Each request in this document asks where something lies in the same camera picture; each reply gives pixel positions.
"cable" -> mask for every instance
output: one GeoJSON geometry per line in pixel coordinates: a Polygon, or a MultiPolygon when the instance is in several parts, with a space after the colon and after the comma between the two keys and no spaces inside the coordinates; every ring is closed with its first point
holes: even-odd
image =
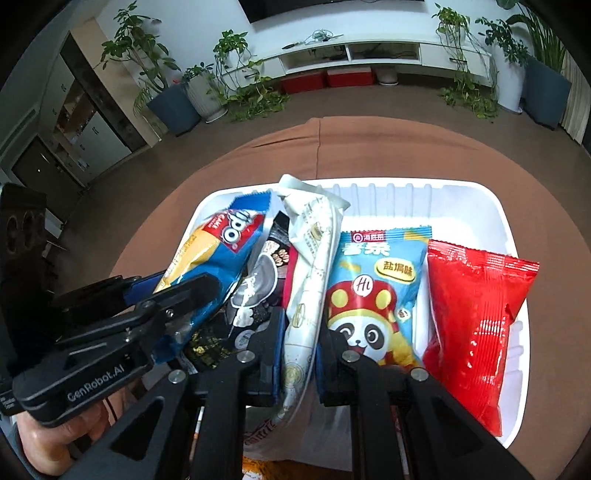
{"type": "Polygon", "coordinates": [[[107,405],[109,406],[109,410],[111,411],[111,415],[113,415],[113,418],[115,419],[115,421],[117,421],[118,420],[117,414],[115,413],[115,409],[113,408],[111,401],[109,400],[108,397],[105,399],[105,401],[107,402],[107,405]]]}
{"type": "Polygon", "coordinates": [[[335,34],[333,34],[330,30],[325,30],[324,28],[322,28],[321,30],[314,30],[312,32],[312,35],[310,35],[307,39],[304,40],[304,45],[320,43],[325,40],[330,40],[334,36],[335,34]]]}

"snack bag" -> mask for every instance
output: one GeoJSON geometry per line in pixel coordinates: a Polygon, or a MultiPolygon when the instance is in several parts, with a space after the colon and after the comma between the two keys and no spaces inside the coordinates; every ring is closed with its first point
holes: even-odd
{"type": "Polygon", "coordinates": [[[215,301],[167,325],[167,334],[154,348],[157,363],[172,360],[236,286],[252,247],[261,236],[270,201],[271,192],[236,197],[226,210],[199,225],[179,247],[154,292],[201,273],[216,277],[221,288],[215,301]]]}
{"type": "Polygon", "coordinates": [[[272,308],[281,303],[287,276],[289,223],[285,213],[276,215],[250,275],[191,337],[184,354],[198,371],[216,368],[224,358],[246,349],[253,333],[267,328],[272,308]]]}
{"type": "Polygon", "coordinates": [[[328,327],[380,365],[421,365],[413,351],[413,308],[431,227],[344,232],[329,289],[328,327]]]}
{"type": "Polygon", "coordinates": [[[540,265],[435,240],[427,261],[437,336],[423,355],[425,367],[500,437],[509,326],[540,265]]]}
{"type": "Polygon", "coordinates": [[[286,309],[281,360],[281,400],[273,408],[249,408],[245,419],[244,455],[255,460],[290,457],[290,445],[301,439],[312,403],[304,402],[313,371],[324,295],[339,244],[343,211],[349,203],[332,192],[283,175],[276,189],[290,218],[289,240],[298,252],[286,309]]]}

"speaker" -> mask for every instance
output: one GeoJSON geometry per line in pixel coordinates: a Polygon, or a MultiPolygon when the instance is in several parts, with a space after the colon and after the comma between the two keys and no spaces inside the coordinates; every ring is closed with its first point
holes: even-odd
{"type": "Polygon", "coordinates": [[[0,390],[57,335],[45,285],[46,204],[44,193],[12,183],[0,189],[0,390]]]}

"red box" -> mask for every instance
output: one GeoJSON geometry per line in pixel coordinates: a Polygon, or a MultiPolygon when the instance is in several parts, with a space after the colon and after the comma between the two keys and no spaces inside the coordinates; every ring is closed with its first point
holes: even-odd
{"type": "Polygon", "coordinates": [[[326,75],[324,70],[289,75],[281,80],[281,86],[290,95],[293,93],[320,90],[326,88],[326,75]]]}
{"type": "Polygon", "coordinates": [[[371,67],[345,67],[328,71],[329,86],[359,87],[374,84],[371,67]]]}

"panda cartoon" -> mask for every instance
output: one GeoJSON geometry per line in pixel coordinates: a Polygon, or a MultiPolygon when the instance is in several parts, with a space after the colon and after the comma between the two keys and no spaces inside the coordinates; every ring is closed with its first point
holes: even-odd
{"type": "Polygon", "coordinates": [[[328,327],[345,336],[350,350],[380,365],[420,366],[398,328],[393,314],[397,296],[388,282],[360,275],[333,285],[326,301],[328,327]]]}

